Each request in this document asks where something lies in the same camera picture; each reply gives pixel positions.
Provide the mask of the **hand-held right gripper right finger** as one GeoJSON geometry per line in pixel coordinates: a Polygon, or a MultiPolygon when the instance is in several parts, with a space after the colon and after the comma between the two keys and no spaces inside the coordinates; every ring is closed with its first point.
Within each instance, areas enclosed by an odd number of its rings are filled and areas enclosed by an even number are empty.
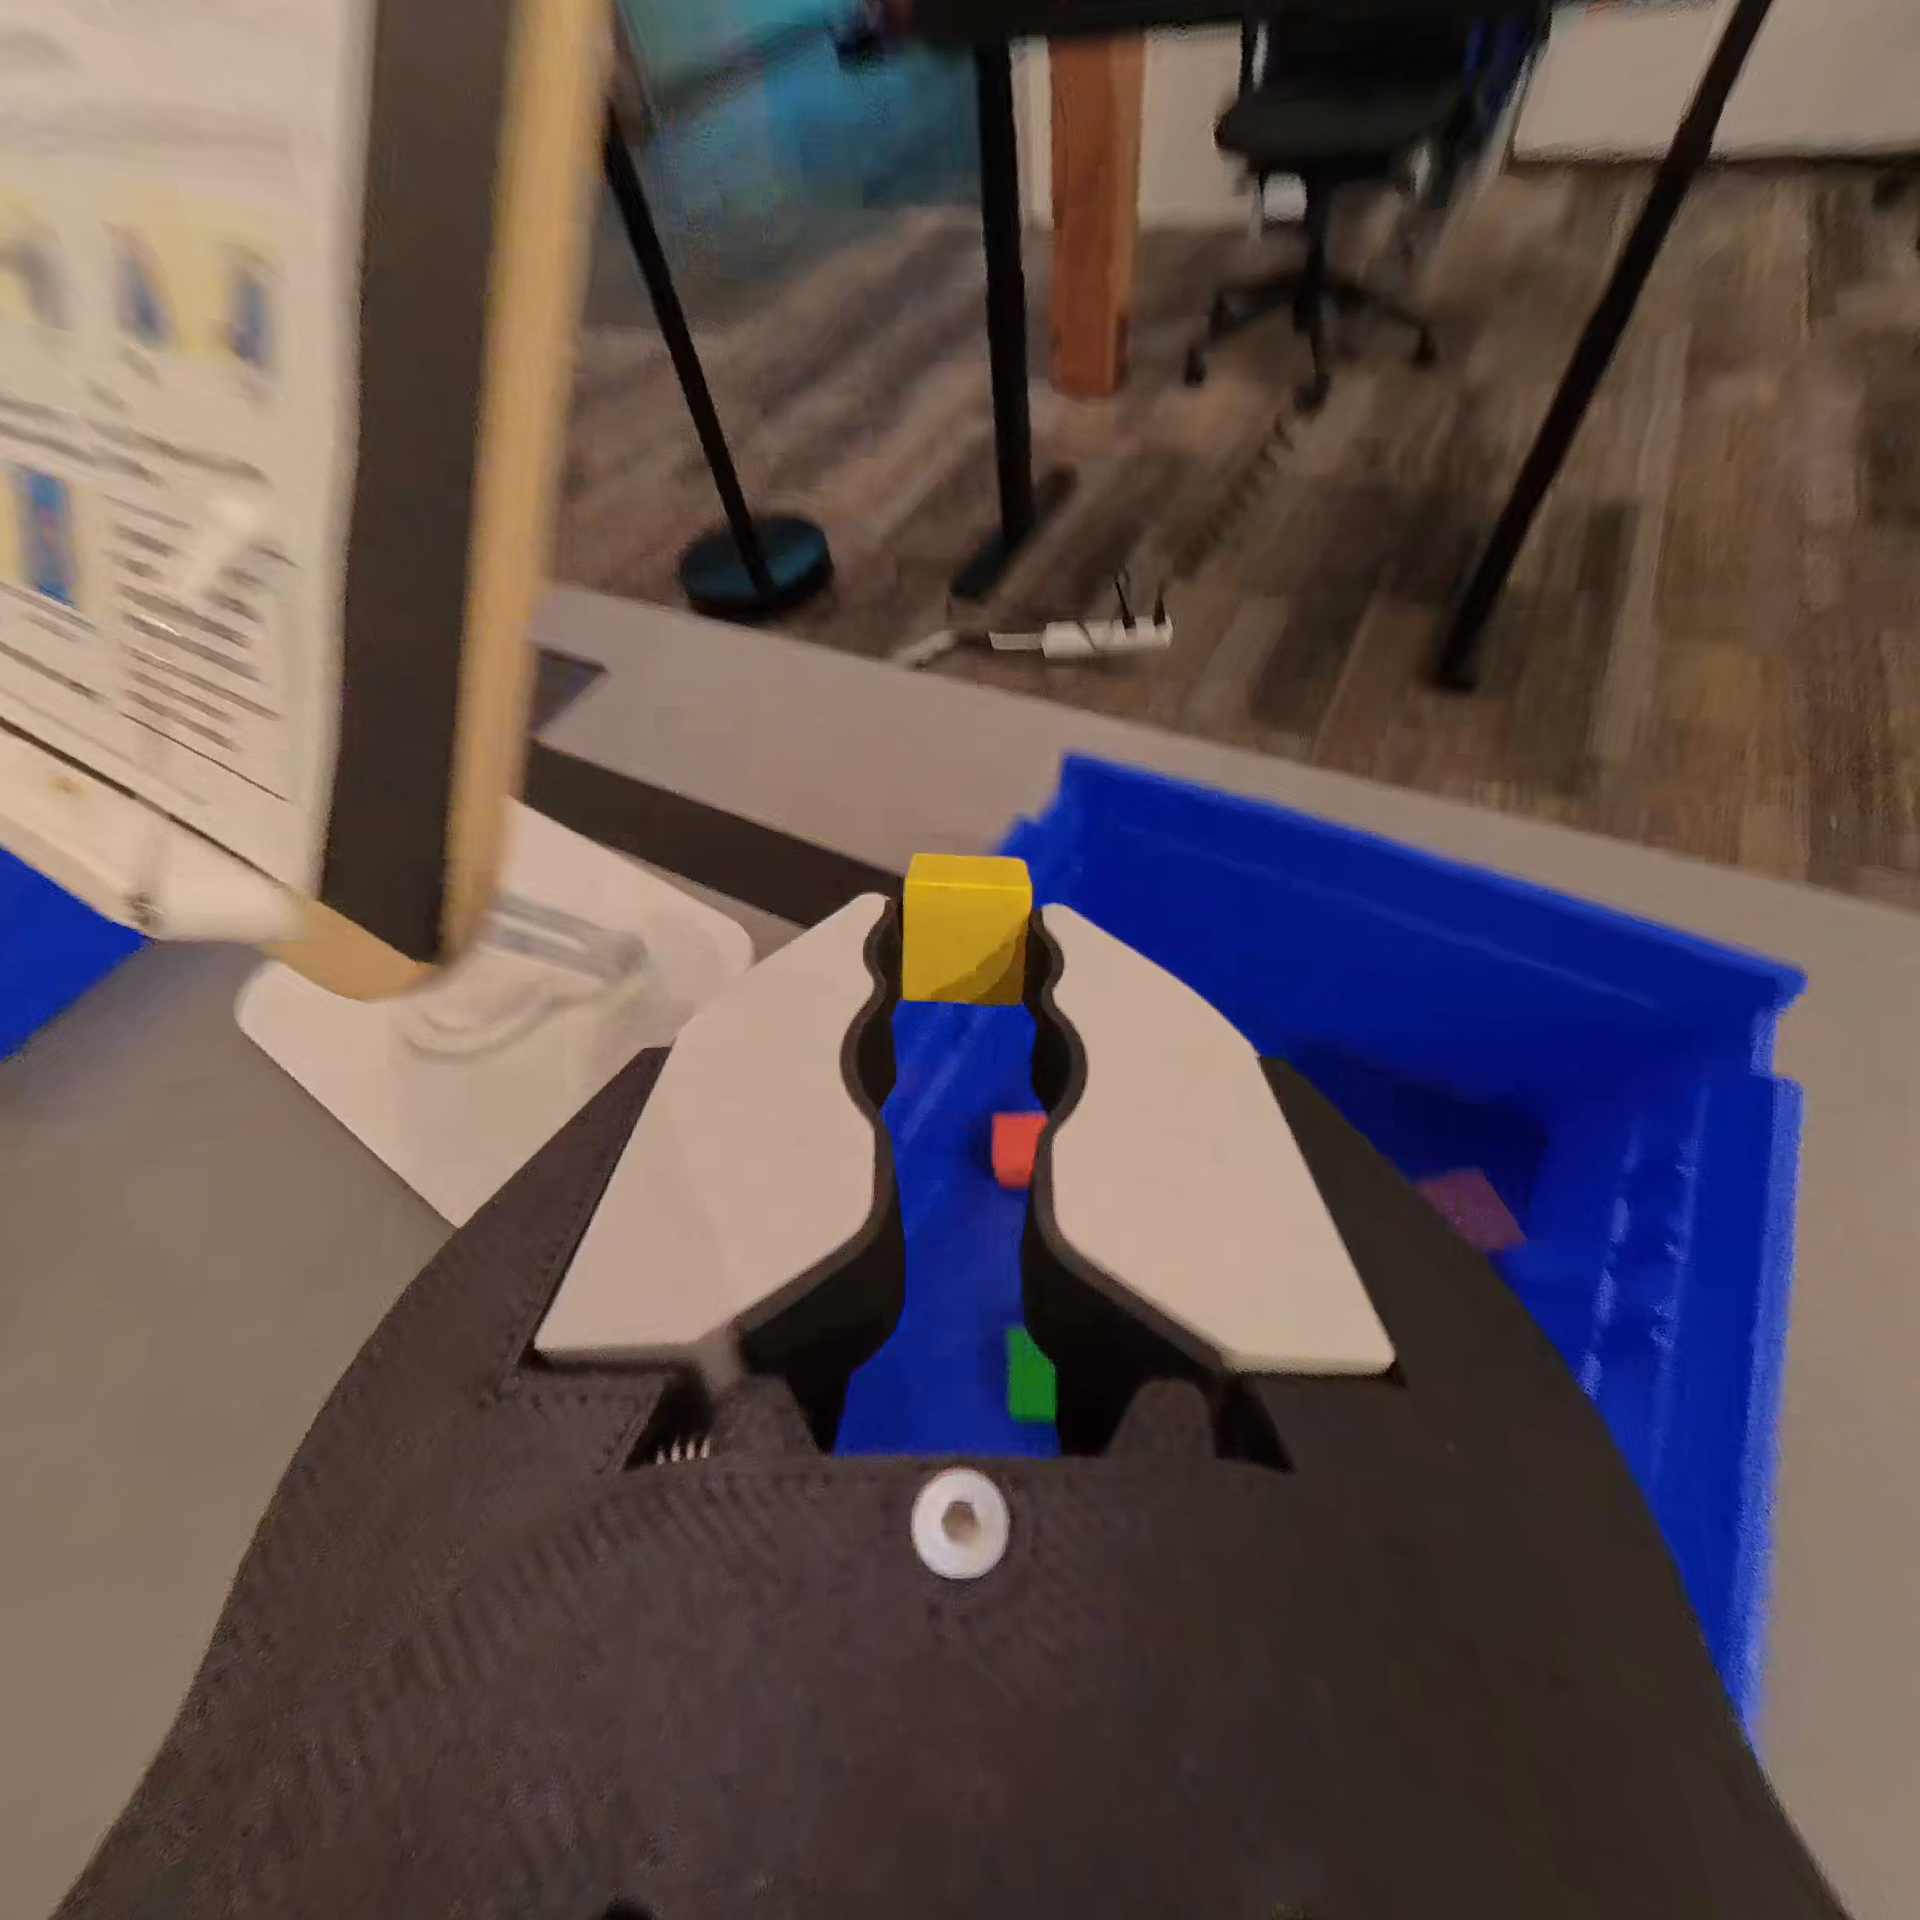
{"type": "Polygon", "coordinates": [[[1285,1454],[1285,1386],[1398,1386],[1399,1356],[1255,1043],[1073,905],[1036,910],[1026,1008],[1046,1122],[1023,1322],[1067,1454],[1144,1391],[1192,1391],[1206,1449],[1285,1454]]]}

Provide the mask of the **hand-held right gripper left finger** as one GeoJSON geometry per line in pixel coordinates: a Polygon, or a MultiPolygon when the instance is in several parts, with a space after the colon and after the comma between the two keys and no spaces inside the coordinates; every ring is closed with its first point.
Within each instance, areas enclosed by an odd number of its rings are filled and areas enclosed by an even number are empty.
{"type": "Polygon", "coordinates": [[[687,1020],[534,1332],[721,1399],[783,1380],[831,1454],[905,1306],[901,904],[860,894],[687,1020]]]}

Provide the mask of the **yellow cube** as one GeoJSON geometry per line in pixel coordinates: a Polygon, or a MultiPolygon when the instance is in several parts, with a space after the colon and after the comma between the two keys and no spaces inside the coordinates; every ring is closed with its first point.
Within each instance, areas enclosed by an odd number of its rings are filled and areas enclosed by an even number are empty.
{"type": "Polygon", "coordinates": [[[1023,861],[913,854],[903,890],[901,999],[1020,1004],[1031,917],[1034,882],[1023,861]]]}

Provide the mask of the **blue plastic bin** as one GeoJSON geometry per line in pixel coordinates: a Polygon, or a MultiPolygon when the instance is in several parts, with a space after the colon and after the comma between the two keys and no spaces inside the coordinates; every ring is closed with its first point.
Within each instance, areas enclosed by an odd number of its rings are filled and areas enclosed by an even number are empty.
{"type": "MultiPolygon", "coordinates": [[[[1744,1737],[1769,1549],[1802,976],[1271,803],[1069,756],[1000,847],[1259,1050],[1399,1356],[1269,1394],[1293,1595],[1287,1721],[1336,1755],[1651,1776],[1744,1737]],[[1481,1168],[1482,1257],[1416,1183],[1481,1168]]],[[[1028,1008],[903,1008],[886,1104],[905,1316],[846,1455],[1059,1459],[1004,1407],[1026,1191],[988,1125],[1040,1109],[1028,1008]]]]}
{"type": "Polygon", "coordinates": [[[133,926],[4,852],[4,1062],[146,946],[133,926]]]}

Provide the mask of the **purple cube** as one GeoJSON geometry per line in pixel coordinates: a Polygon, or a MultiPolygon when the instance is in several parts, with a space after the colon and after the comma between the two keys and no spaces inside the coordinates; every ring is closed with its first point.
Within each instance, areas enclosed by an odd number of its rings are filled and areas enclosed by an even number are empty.
{"type": "Polygon", "coordinates": [[[1481,1168],[1449,1168],[1419,1180],[1416,1191],[1482,1257],[1525,1245],[1521,1219],[1481,1168]]]}

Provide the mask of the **white power strip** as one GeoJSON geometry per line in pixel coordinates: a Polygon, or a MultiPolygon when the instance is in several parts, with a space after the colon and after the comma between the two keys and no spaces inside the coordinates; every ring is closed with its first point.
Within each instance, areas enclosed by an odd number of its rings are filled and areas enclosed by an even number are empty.
{"type": "Polygon", "coordinates": [[[1040,659],[1047,665],[1090,665],[1107,659],[1150,659],[1173,646],[1173,620],[1165,591],[1154,595],[1150,613],[1140,613],[1129,599],[1129,579],[1116,581],[1118,609],[1110,619],[1065,619],[1040,628],[942,628],[905,642],[889,654],[889,665],[905,673],[926,673],[956,654],[991,659],[1040,659]]]}

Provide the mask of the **black stanchion pole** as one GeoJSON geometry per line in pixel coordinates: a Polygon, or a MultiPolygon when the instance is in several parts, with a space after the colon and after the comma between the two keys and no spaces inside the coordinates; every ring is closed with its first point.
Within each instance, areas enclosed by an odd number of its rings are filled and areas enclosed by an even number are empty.
{"type": "Polygon", "coordinates": [[[693,613],[730,623],[795,613],[834,581],[827,536],[804,517],[749,510],[616,105],[604,109],[601,169],[722,510],[722,521],[691,540],[678,562],[683,597],[693,613]]]}

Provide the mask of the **paper sign on stand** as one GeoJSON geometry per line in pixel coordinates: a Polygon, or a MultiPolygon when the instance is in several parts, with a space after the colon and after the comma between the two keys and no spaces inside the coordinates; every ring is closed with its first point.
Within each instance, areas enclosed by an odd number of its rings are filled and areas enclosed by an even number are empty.
{"type": "Polygon", "coordinates": [[[154,942],[353,999],[454,968],[499,891],[548,584],[607,3],[374,3],[356,430],[315,803],[199,807],[4,662],[4,848],[154,942]]]}

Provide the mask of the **black slanted table leg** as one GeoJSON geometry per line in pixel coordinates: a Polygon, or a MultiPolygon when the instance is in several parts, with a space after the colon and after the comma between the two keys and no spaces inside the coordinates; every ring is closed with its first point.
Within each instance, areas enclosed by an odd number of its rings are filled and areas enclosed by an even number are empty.
{"type": "Polygon", "coordinates": [[[1478,690],[1482,679],[1482,640],[1500,609],[1500,599],[1512,579],[1512,567],[1540,518],[1540,510],[1568,463],[1575,439],[1595,403],[1599,388],[1628,334],[1637,306],[1643,298],[1655,264],[1669,235],[1714,154],[1722,115],[1736,95],[1740,72],[1765,29],[1773,3],[1736,3],[1725,29],[1709,54],[1689,109],[1682,113],[1669,154],[1650,184],[1643,208],[1628,232],[1615,272],[1610,274],[1592,315],[1587,318],[1560,384],[1529,447],[1522,468],[1505,498],[1501,514],[1478,554],[1478,564],[1459,595],[1454,615],[1439,638],[1432,665],[1432,683],[1451,693],[1478,690]]]}

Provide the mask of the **printed instruction sheet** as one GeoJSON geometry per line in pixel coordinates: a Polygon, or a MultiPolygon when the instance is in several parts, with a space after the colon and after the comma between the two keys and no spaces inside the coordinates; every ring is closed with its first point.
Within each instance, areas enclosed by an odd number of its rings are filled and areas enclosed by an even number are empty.
{"type": "Polygon", "coordinates": [[[4,5],[4,659],[199,807],[315,803],[370,3],[4,5]]]}

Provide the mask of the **black office chair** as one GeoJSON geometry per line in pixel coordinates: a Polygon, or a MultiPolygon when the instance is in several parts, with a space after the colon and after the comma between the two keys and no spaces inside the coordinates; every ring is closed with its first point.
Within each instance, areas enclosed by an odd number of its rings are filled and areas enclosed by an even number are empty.
{"type": "Polygon", "coordinates": [[[1308,348],[1298,407],[1317,413],[1333,391],[1329,321],[1403,325],[1412,369],[1432,369],[1432,322],[1399,295],[1333,270],[1333,212],[1357,189],[1412,193],[1419,156],[1457,156],[1482,95],[1481,3],[1269,3],[1243,16],[1236,98],[1214,123],[1214,149],[1265,189],[1304,192],[1304,258],[1278,272],[1222,282],[1187,344],[1184,388],[1201,388],[1212,356],[1287,310],[1308,348]]]}

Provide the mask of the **wooden post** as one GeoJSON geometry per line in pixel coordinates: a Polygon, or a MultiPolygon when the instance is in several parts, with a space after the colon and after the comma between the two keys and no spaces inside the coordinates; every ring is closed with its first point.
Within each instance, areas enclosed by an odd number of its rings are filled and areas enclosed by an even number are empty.
{"type": "Polygon", "coordinates": [[[1141,36],[1047,47],[1051,381],[1110,400],[1129,376],[1141,189],[1141,36]]]}

